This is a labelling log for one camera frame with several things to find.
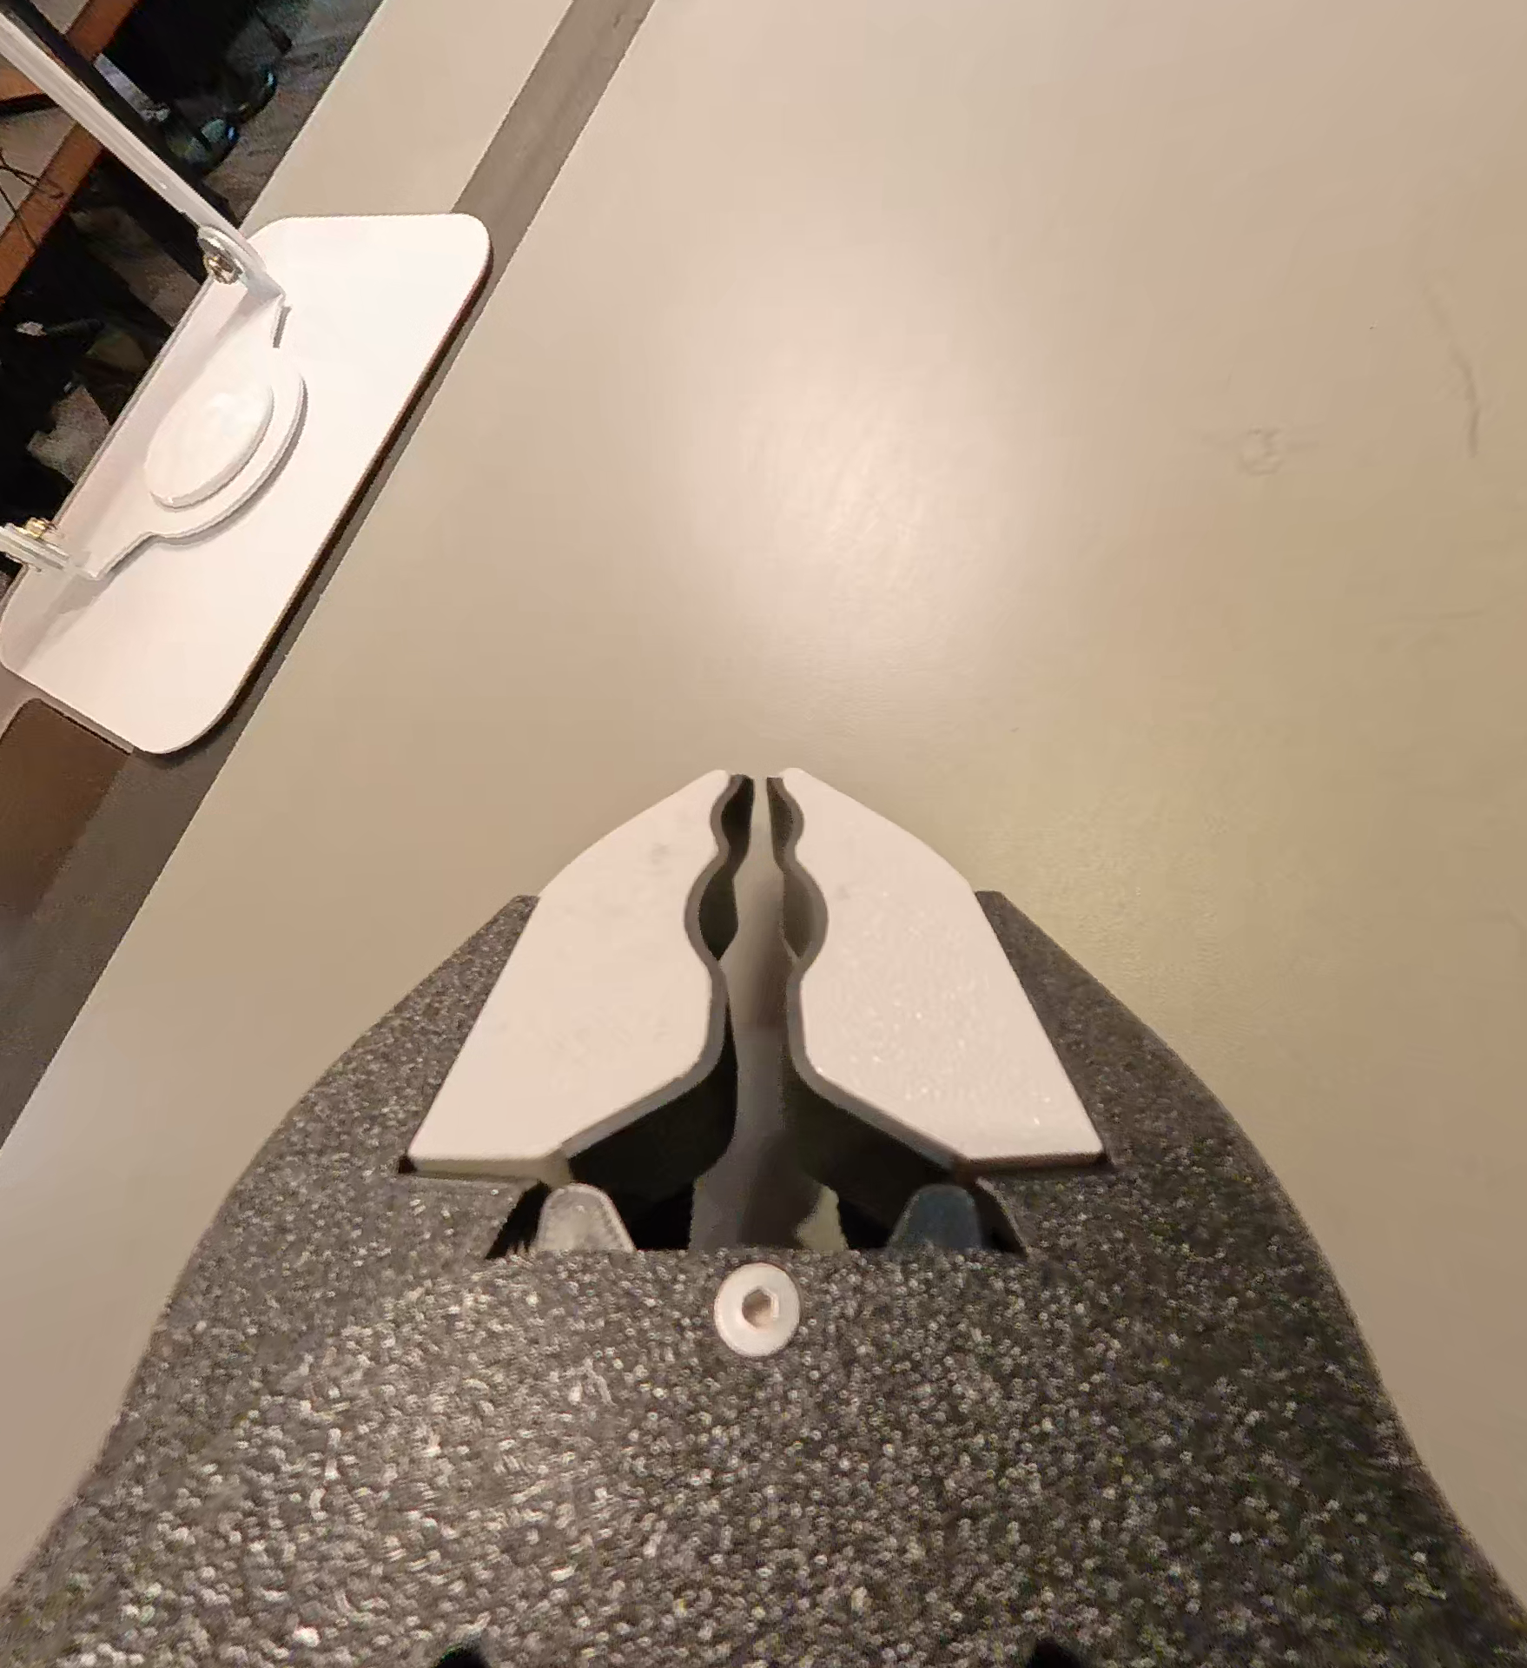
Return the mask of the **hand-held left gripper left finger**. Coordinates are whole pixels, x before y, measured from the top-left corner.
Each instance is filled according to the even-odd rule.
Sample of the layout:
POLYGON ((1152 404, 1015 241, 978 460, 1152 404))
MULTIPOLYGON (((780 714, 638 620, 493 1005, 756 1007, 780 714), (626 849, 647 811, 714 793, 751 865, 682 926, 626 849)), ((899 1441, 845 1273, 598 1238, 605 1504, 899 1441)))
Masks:
POLYGON ((721 958, 752 779, 712 768, 539 893, 409 1140, 434 1177, 696 1178, 733 1131, 721 958))

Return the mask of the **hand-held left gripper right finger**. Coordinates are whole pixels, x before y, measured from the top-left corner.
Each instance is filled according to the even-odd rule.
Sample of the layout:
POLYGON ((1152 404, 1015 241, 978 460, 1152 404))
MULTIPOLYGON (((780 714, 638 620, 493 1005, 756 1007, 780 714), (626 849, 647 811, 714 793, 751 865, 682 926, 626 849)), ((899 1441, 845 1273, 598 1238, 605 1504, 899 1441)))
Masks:
POLYGON ((770 779, 791 1114, 822 1178, 1101 1161, 1103 1140, 973 886, 789 767, 770 779))

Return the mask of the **white stand base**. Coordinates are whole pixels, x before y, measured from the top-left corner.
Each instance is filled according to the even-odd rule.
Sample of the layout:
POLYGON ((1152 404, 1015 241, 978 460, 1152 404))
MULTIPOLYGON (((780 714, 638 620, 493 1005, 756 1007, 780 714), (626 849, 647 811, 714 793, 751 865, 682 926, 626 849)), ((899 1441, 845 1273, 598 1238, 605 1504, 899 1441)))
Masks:
POLYGON ((52 518, 0 525, 22 565, 0 660, 148 754, 227 712, 483 287, 465 213, 278 218, 246 232, 0 3, 0 54, 167 206, 206 267, 52 518))

